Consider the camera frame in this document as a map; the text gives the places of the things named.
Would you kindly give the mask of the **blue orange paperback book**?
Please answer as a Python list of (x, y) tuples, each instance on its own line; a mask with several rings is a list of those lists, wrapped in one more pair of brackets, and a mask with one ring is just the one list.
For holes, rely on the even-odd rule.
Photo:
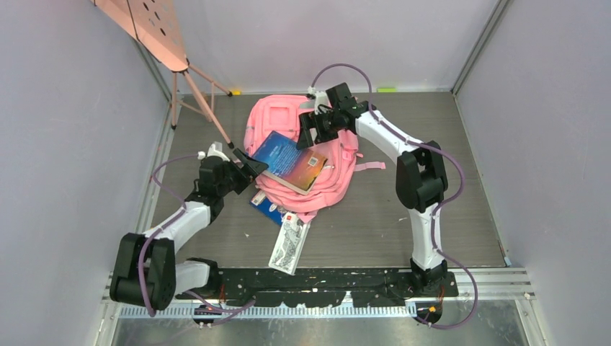
[(267, 165), (264, 175), (281, 185), (307, 195), (328, 158), (310, 148), (297, 149), (297, 143), (272, 131), (251, 156)]

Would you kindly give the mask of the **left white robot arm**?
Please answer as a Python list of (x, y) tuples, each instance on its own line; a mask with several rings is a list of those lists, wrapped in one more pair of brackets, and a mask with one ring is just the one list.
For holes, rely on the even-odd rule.
[(178, 295), (213, 298), (220, 292), (217, 262), (192, 257), (177, 263), (176, 255), (217, 219), (226, 195), (241, 194), (269, 167), (238, 148), (233, 154), (236, 158), (230, 159), (215, 142), (207, 151), (189, 155), (199, 161), (199, 176), (177, 211), (141, 234), (121, 238), (109, 288), (113, 301), (141, 306), (155, 316)]

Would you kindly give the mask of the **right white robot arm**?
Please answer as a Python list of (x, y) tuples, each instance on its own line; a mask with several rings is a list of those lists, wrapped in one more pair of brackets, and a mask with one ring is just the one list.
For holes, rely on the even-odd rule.
[(396, 164), (395, 191), (411, 221), (413, 251), (411, 286), (429, 296), (447, 274), (447, 260), (439, 253), (437, 222), (448, 181), (437, 143), (423, 143), (394, 125), (368, 101), (359, 101), (345, 83), (326, 91), (309, 87), (310, 112), (299, 116), (298, 149), (337, 139), (350, 131), (371, 142)]

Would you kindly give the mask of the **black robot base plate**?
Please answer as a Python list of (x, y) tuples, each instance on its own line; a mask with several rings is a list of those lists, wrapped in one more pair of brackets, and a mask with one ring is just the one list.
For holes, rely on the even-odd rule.
[(420, 283), (409, 268), (302, 268), (288, 275), (270, 268), (221, 268), (208, 284), (193, 290), (229, 306), (254, 301), (257, 307), (338, 306), (351, 298), (355, 307), (402, 306), (405, 301), (458, 296), (455, 276)]

